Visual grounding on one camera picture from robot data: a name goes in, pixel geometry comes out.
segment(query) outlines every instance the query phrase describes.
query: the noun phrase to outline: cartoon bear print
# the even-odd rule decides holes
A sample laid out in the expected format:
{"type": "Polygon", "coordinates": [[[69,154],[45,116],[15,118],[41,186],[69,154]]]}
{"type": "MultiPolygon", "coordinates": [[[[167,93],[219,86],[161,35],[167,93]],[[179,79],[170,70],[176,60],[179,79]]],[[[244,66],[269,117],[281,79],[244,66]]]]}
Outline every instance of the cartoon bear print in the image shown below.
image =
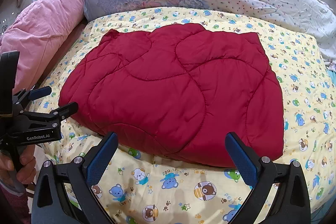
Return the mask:
{"type": "Polygon", "coordinates": [[[223,216],[223,220],[230,222],[231,219],[235,216],[235,214],[238,212],[238,210],[231,210],[226,215],[223,216]]]}
{"type": "Polygon", "coordinates": [[[136,150],[136,149],[134,149],[134,148],[131,148],[130,147],[130,149],[128,150],[128,153],[132,156],[132,157],[134,157],[135,159],[140,159],[141,158],[141,153],[140,153],[140,151],[138,151],[138,150],[136,150]]]}
{"type": "Polygon", "coordinates": [[[159,210],[156,208],[155,204],[147,205],[142,210],[142,217],[147,222],[153,222],[157,219],[159,215],[159,210]]]}
{"type": "Polygon", "coordinates": [[[200,200],[210,200],[216,195],[216,187],[209,181],[202,181],[197,183],[194,188],[194,195],[200,200]]]}
{"type": "Polygon", "coordinates": [[[179,183],[176,181],[176,178],[179,176],[179,174],[174,174],[174,173],[169,173],[167,175],[165,175],[165,177],[160,180],[160,181],[163,181],[163,184],[162,184],[162,189],[170,189],[170,188],[176,188],[179,183]]]}
{"type": "Polygon", "coordinates": [[[229,179],[233,179],[235,182],[238,182],[241,175],[239,173],[238,170],[235,169],[227,169],[224,171],[224,175],[229,178],[229,179]]]}
{"type": "Polygon", "coordinates": [[[101,187],[97,184],[97,185],[93,185],[91,187],[92,191],[94,192],[95,196],[97,198],[101,198],[103,196],[103,190],[101,189],[101,187]]]}
{"type": "Polygon", "coordinates": [[[322,158],[322,161],[321,161],[321,166],[322,166],[322,168],[325,168],[326,165],[327,165],[327,158],[326,158],[326,157],[323,157],[323,158],[322,158]]]}
{"type": "Polygon", "coordinates": [[[73,149],[74,143],[69,143],[68,153],[73,149]]]}
{"type": "Polygon", "coordinates": [[[150,173],[147,173],[146,175],[145,169],[136,168],[131,172],[131,175],[134,176],[135,179],[137,180],[135,184],[145,185],[148,182],[150,173]]]}
{"type": "Polygon", "coordinates": [[[116,184],[113,186],[110,190],[109,193],[113,195],[116,198],[113,198],[113,200],[123,202],[126,199],[127,191],[124,193],[124,190],[121,188],[120,184],[116,184]]]}
{"type": "Polygon", "coordinates": [[[300,139],[299,145],[300,145],[300,151],[304,152],[308,148],[308,141],[306,139],[300,139]]]}
{"type": "Polygon", "coordinates": [[[332,141],[328,142],[328,151],[329,152],[333,151],[333,143],[332,143],[332,141]]]}

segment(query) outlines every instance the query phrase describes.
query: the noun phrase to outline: pink comforter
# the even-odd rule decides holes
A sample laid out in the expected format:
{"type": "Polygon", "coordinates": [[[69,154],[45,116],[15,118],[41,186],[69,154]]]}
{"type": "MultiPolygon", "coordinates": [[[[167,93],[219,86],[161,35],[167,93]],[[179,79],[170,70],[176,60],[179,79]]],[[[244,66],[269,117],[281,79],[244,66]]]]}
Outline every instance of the pink comforter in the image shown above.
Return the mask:
{"type": "Polygon", "coordinates": [[[13,93],[30,89],[83,19],[84,0],[37,0],[0,37],[0,53],[20,51],[13,93]]]}

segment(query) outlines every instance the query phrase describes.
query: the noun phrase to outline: bear illustration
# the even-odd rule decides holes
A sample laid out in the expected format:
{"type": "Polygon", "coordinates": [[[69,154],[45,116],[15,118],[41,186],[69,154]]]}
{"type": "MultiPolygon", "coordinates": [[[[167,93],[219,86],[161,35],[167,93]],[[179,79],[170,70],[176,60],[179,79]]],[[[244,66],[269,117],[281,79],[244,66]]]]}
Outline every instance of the bear illustration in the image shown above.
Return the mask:
{"type": "Polygon", "coordinates": [[[165,175],[165,177],[160,180],[163,181],[162,189],[176,188],[179,185],[175,178],[177,176],[179,176],[179,174],[169,173],[165,175]]]}
{"type": "Polygon", "coordinates": [[[134,176],[135,179],[137,180],[135,184],[145,185],[148,182],[148,177],[150,174],[147,173],[146,175],[145,169],[143,168],[136,168],[131,172],[131,175],[134,176]]]}
{"type": "Polygon", "coordinates": [[[223,216],[223,220],[230,222],[231,219],[235,216],[235,214],[238,212],[238,210],[231,210],[226,215],[223,216]]]}
{"type": "Polygon", "coordinates": [[[194,188],[194,195],[200,200],[209,200],[216,195],[216,187],[209,181],[197,183],[194,188]]]}
{"type": "Polygon", "coordinates": [[[206,185],[204,185],[204,186],[202,187],[202,193],[204,194],[204,196],[203,196],[203,200],[206,200],[205,195],[215,195],[215,194],[216,194],[216,191],[215,191],[215,189],[213,188],[212,183],[208,183],[208,184],[206,184],[206,185]]]}
{"type": "Polygon", "coordinates": [[[305,139],[300,139],[299,140],[299,145],[300,145],[300,151],[304,152],[308,148],[308,141],[305,139]]]}
{"type": "Polygon", "coordinates": [[[148,205],[142,210],[142,217],[147,222],[153,222],[157,219],[159,215],[159,210],[155,205],[148,205]]]}
{"type": "Polygon", "coordinates": [[[109,193],[116,198],[113,198],[113,200],[123,202],[126,199],[127,191],[124,193],[124,190],[121,188],[120,184],[116,184],[113,186],[110,190],[109,193]]]}
{"type": "Polygon", "coordinates": [[[150,218],[154,215],[154,211],[152,208],[145,208],[145,218],[150,218]]]}
{"type": "Polygon", "coordinates": [[[322,166],[322,168],[325,168],[326,165],[327,165],[327,158],[323,157],[322,161],[321,161],[321,166],[322,166]]]}
{"type": "Polygon", "coordinates": [[[94,192],[94,194],[96,195],[97,198],[101,198],[103,195],[103,191],[101,189],[101,187],[97,184],[97,185],[93,185],[92,187],[92,191],[94,192]]]}

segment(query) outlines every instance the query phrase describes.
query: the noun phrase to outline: metal screw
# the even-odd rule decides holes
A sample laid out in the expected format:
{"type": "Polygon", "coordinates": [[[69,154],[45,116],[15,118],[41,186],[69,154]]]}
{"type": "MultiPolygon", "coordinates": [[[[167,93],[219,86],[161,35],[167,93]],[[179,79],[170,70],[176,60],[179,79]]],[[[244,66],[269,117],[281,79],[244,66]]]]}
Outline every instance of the metal screw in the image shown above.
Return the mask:
{"type": "Polygon", "coordinates": [[[261,158],[261,160],[262,160],[262,162],[264,162],[264,163],[269,163],[271,160],[269,159],[269,157],[266,157],[266,156],[263,156],[262,158],[261,158]]]}
{"type": "Polygon", "coordinates": [[[51,161],[50,160],[46,160],[44,163],[43,163],[43,166],[44,167],[49,167],[51,165],[51,161]]]}
{"type": "Polygon", "coordinates": [[[293,161],[293,165],[294,165],[295,167],[299,167],[299,166],[300,166],[300,163],[299,163],[297,160],[294,160],[294,161],[293,161]]]}
{"type": "Polygon", "coordinates": [[[83,158],[82,157],[76,157],[73,159],[73,162],[76,164],[80,164],[82,162],[83,158]]]}

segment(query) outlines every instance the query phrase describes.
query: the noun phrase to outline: finger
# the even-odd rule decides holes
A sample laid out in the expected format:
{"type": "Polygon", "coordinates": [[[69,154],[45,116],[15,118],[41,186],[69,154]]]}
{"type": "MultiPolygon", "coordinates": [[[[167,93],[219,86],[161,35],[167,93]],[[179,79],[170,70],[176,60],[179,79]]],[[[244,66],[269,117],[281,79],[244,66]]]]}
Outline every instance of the finger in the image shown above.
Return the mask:
{"type": "Polygon", "coordinates": [[[26,165],[27,163],[29,163],[34,157],[34,152],[35,152],[35,145],[34,144],[28,145],[20,155],[21,164],[26,165]]]}
{"type": "Polygon", "coordinates": [[[14,170],[14,164],[10,157],[0,152],[0,170],[14,170]]]}
{"type": "Polygon", "coordinates": [[[29,177],[25,179],[22,182],[22,184],[31,184],[34,181],[35,175],[36,175],[36,169],[34,168],[29,177]]]}
{"type": "Polygon", "coordinates": [[[21,182],[26,180],[30,176],[33,169],[35,168],[35,165],[36,165],[36,160],[33,157],[33,159],[29,163],[27,163],[25,166],[23,166],[20,169],[19,172],[17,172],[16,174],[17,180],[21,182]]]}

